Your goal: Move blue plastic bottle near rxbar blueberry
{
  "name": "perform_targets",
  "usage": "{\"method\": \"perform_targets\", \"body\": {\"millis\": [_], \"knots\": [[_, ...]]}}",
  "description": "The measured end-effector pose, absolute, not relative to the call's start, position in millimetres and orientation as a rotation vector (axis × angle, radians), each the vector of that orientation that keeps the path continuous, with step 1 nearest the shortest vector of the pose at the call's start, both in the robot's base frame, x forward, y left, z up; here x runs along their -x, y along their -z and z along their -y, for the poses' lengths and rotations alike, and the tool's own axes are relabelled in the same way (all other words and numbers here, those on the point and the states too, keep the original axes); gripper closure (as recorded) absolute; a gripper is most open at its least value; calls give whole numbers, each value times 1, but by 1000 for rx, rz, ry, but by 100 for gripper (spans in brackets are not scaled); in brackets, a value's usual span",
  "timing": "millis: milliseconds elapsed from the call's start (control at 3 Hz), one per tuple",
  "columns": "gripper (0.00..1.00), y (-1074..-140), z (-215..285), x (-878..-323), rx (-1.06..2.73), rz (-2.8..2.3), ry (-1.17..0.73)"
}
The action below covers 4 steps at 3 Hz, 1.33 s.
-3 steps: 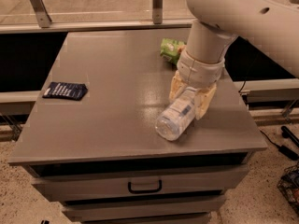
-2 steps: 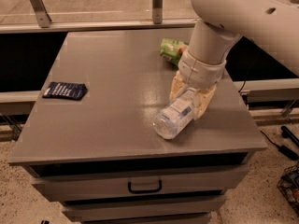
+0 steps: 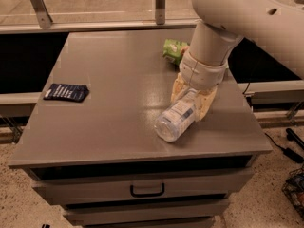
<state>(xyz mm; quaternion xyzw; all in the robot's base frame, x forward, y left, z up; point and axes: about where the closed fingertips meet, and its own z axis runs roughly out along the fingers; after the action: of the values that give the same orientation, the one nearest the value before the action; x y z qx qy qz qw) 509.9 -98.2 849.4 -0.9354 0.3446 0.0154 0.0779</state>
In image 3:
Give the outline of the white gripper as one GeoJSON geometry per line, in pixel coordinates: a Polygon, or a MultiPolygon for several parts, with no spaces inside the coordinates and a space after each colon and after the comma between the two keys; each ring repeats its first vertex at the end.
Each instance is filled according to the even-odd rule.
{"type": "Polygon", "coordinates": [[[186,51],[179,65],[180,73],[172,87],[170,102],[173,104],[180,99],[190,87],[199,90],[195,96],[195,121],[201,121],[215,99],[217,85],[222,82],[227,66],[227,62],[220,66],[208,66],[186,51]]]}

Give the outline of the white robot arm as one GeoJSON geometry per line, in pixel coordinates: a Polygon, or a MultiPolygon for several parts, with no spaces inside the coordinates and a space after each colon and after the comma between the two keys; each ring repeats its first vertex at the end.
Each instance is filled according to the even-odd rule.
{"type": "Polygon", "coordinates": [[[171,101],[188,88],[195,120],[207,114],[234,47],[247,38],[298,77],[304,77],[304,10],[276,0],[192,0],[199,17],[189,48],[183,53],[171,101]]]}

